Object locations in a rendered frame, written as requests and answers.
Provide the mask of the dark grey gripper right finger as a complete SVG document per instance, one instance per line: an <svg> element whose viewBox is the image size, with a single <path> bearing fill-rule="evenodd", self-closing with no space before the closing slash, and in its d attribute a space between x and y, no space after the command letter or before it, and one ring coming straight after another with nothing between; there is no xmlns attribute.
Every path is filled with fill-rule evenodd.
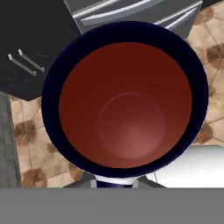
<svg viewBox="0 0 224 224"><path fill-rule="evenodd" d="M134 182L133 188L164 188L164 186L142 176Z"/></svg>

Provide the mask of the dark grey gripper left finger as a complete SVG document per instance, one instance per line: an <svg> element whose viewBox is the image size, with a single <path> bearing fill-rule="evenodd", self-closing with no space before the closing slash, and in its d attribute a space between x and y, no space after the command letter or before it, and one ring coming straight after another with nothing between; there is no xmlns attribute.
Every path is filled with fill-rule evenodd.
<svg viewBox="0 0 224 224"><path fill-rule="evenodd" d="M66 185L66 188L74 188L74 187L90 188L92 180L95 180L95 176L88 172L84 172L80 180L74 181L73 183Z"/></svg>

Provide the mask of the dark blue cup red inside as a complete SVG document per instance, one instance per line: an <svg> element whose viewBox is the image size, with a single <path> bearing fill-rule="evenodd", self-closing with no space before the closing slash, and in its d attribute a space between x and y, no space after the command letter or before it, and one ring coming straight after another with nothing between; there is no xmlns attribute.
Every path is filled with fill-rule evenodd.
<svg viewBox="0 0 224 224"><path fill-rule="evenodd" d="M175 160L199 133L207 105L195 51L146 22L79 36L52 64L42 93L52 143L99 187L131 187Z"/></svg>

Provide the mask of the black cupboard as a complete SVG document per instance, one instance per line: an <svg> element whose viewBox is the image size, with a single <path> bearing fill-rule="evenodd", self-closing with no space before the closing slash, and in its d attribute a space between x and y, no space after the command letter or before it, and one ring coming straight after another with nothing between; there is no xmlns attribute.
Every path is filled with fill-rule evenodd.
<svg viewBox="0 0 224 224"><path fill-rule="evenodd" d="M0 91L27 101L41 96L52 63L80 35L64 0L0 0ZM20 57L18 49L45 72ZM12 63L8 54L37 75Z"/></svg>

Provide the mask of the stainless steel appliance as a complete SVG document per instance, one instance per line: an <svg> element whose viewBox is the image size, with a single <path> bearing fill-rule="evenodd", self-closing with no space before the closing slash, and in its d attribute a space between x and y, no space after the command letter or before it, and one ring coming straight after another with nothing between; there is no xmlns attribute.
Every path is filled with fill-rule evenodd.
<svg viewBox="0 0 224 224"><path fill-rule="evenodd" d="M65 0L82 33L118 21L160 25L186 39L203 0Z"/></svg>

